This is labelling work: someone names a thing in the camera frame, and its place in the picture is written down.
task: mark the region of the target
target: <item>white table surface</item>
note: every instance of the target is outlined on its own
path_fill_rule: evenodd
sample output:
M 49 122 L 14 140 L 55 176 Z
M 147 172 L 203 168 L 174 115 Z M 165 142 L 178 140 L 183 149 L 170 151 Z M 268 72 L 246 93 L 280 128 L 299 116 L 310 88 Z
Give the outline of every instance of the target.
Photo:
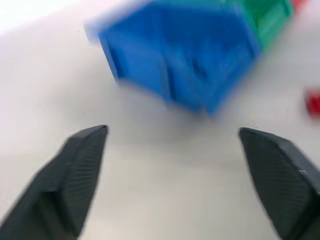
M 0 37 L 0 218 L 65 138 L 110 127 L 84 240 L 275 240 L 239 127 L 292 140 L 320 165 L 320 1 L 309 0 L 214 119 L 114 82 L 83 24 L 128 0 L 84 1 Z
M 0 0 L 0 36 L 80 0 Z

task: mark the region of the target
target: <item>plastic container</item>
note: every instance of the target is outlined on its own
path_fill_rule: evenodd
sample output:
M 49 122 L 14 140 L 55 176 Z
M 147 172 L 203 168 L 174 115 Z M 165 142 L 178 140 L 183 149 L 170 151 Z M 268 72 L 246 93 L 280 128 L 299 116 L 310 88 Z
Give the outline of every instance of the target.
M 180 4 L 208 2 L 242 9 L 263 47 L 267 47 L 294 12 L 291 0 L 163 0 Z
M 195 112 L 213 114 L 261 50 L 243 14 L 207 4 L 154 1 L 94 27 L 116 79 Z
M 292 0 L 292 5 L 295 11 L 299 11 L 300 7 L 306 2 L 307 0 Z

